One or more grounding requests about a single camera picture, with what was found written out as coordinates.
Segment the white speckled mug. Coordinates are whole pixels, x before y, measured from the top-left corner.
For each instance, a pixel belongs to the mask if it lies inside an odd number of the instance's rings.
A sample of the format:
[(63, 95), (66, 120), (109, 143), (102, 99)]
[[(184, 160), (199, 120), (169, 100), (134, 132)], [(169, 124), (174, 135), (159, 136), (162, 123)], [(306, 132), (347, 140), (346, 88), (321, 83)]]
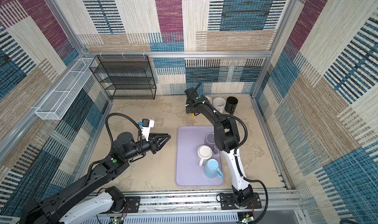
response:
[(212, 105), (218, 112), (223, 114), (225, 111), (226, 100), (220, 97), (214, 98)]

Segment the purple mug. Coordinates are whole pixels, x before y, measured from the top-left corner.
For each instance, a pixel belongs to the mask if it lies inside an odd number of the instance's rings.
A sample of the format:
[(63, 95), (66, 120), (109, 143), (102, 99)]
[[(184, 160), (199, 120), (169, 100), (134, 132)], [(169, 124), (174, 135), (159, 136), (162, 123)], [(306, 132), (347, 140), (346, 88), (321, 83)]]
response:
[(213, 154), (218, 154), (219, 150), (215, 144), (215, 135), (214, 133), (209, 133), (207, 134), (207, 136), (205, 137), (205, 141), (204, 141), (205, 145), (209, 146), (212, 151), (213, 151)]

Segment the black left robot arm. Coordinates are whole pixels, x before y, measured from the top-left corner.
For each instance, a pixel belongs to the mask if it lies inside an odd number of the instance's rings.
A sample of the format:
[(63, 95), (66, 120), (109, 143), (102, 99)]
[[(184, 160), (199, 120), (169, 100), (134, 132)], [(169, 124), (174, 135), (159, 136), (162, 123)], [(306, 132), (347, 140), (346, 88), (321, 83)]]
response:
[(40, 202), (28, 202), (21, 213), (21, 224), (80, 224), (90, 217), (122, 210), (123, 193), (116, 187), (107, 188), (100, 195), (85, 201), (90, 193), (121, 175), (138, 155), (156, 153), (169, 140), (167, 133), (151, 133), (146, 139), (135, 142), (129, 132), (118, 135), (109, 154), (90, 165), (85, 176), (57, 194)]

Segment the light blue mug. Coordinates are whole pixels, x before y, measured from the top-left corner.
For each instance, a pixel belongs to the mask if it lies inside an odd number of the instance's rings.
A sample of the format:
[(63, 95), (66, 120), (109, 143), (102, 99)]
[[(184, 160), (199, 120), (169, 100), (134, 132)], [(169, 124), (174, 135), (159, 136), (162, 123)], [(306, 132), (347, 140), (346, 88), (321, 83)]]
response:
[(219, 163), (215, 159), (209, 159), (205, 166), (204, 166), (204, 174), (208, 178), (216, 178), (219, 177), (221, 179), (224, 179), (224, 174), (220, 170)]

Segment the white mug dark rim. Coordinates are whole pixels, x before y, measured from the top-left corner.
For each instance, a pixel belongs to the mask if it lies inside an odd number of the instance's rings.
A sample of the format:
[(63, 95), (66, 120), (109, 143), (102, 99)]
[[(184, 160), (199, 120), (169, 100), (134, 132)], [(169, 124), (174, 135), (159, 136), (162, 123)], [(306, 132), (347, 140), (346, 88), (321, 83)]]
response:
[(197, 150), (197, 156), (199, 159), (198, 165), (203, 166), (213, 155), (213, 150), (207, 145), (202, 145)]

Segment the black mug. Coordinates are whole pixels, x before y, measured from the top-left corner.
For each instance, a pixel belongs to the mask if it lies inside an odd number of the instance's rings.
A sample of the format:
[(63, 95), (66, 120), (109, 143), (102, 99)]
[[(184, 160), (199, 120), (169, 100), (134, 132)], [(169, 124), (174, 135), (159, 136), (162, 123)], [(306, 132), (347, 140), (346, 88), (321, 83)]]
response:
[(228, 97), (226, 99), (225, 111), (230, 115), (235, 113), (236, 107), (238, 105), (238, 99), (236, 97)]

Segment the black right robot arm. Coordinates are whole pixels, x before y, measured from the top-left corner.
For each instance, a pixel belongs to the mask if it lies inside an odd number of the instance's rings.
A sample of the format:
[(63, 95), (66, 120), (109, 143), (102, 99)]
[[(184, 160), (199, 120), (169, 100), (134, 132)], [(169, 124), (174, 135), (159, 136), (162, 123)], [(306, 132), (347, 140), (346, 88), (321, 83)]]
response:
[(231, 172), (233, 199), (235, 206), (244, 208), (254, 196), (250, 183), (245, 180), (245, 172), (240, 158), (240, 147), (248, 137), (248, 129), (236, 116), (222, 114), (215, 109), (204, 95), (197, 93), (197, 87), (188, 88), (186, 112), (202, 114), (214, 127), (215, 144), (226, 158)]

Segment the white tall mug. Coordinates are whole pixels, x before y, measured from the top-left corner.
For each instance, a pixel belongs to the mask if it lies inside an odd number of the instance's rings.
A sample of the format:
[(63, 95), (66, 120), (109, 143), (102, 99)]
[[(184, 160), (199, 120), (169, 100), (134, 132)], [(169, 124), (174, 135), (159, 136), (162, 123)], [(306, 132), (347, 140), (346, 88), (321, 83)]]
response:
[(205, 96), (205, 97), (209, 101), (209, 103), (212, 104), (212, 102), (213, 102), (212, 98), (210, 96)]

